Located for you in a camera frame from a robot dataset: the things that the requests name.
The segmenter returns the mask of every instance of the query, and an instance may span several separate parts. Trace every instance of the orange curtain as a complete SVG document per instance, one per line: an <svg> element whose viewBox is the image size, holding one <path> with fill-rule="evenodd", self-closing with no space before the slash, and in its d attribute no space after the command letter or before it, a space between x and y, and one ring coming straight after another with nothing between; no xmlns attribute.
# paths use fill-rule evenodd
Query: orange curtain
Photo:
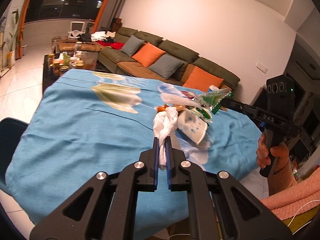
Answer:
<svg viewBox="0 0 320 240"><path fill-rule="evenodd" d="M103 11L104 11L104 9L105 9L106 6L107 6L108 1L109 1L109 0L103 0L103 1L102 1L101 7L100 7L99 12L98 12L98 15L97 15L97 17L96 17L96 19L95 19L95 21L94 21L94 25L93 25L93 27L92 27L92 29L91 29L91 33L95 33L95 32L97 31L99 22L100 22L100 20L101 20L102 14L103 14Z"/></svg>
<svg viewBox="0 0 320 240"><path fill-rule="evenodd" d="M20 22L19 22L19 27L18 30L23 30L24 27L24 21L26 20L26 13L27 13L27 9L29 6L30 0L25 0L22 10L21 10L21 16L20 16ZM18 41L20 41L20 44L18 44L16 47L18 48L18 57L17 58L21 58L22 57L22 51L21 51L21 45L22 45L22 40L23 40L23 35L21 34L21 32L18 32Z"/></svg>

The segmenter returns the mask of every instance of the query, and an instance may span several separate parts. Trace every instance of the gray pillow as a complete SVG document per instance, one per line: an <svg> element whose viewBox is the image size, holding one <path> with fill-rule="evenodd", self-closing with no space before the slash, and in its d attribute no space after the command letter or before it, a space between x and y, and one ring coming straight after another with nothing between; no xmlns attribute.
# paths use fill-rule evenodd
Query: gray pillow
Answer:
<svg viewBox="0 0 320 240"><path fill-rule="evenodd" d="M140 40L137 37L131 35L130 39L128 39L128 41L123 45L120 51L131 57L136 53L136 51L141 47L143 43L143 40Z"/></svg>
<svg viewBox="0 0 320 240"><path fill-rule="evenodd" d="M148 69L162 76L164 79L168 79L181 65L181 60L164 54Z"/></svg>

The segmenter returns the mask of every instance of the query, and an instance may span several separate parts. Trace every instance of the pink sweater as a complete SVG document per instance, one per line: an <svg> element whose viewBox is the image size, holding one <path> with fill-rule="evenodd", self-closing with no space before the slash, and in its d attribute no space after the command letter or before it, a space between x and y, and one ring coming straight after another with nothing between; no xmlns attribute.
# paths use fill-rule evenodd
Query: pink sweater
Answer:
<svg viewBox="0 0 320 240"><path fill-rule="evenodd" d="M311 200L320 199L320 168L308 179L297 184L292 175L290 163L287 164L273 178L268 179L269 197L261 202L269 208L280 220L291 218L299 208ZM300 209L297 215L302 214L317 205L314 201Z"/></svg>

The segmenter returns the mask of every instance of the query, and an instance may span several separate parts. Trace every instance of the ribbed cuff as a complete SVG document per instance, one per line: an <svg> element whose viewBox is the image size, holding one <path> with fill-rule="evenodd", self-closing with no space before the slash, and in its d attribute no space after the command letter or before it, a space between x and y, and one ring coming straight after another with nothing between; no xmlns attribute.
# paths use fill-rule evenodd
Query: ribbed cuff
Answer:
<svg viewBox="0 0 320 240"><path fill-rule="evenodd" d="M293 179L295 178L292 175L292 169L288 161L287 165L281 171L274 174L273 177L268 178L269 196L291 186Z"/></svg>

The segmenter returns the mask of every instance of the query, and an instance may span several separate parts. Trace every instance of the blue tablecloth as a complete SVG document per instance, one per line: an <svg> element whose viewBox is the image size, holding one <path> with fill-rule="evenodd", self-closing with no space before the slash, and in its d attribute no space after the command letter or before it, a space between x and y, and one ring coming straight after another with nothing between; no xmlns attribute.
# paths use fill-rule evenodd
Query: blue tablecloth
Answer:
<svg viewBox="0 0 320 240"><path fill-rule="evenodd" d="M70 70L49 87L6 172L15 200L37 224L95 173L121 171L153 143L161 93L194 91L157 80ZM241 179L256 167L260 131L242 114L218 111L200 145L176 131L188 160ZM158 189L138 196L135 239L188 216L185 192L170 192L166 171Z"/></svg>

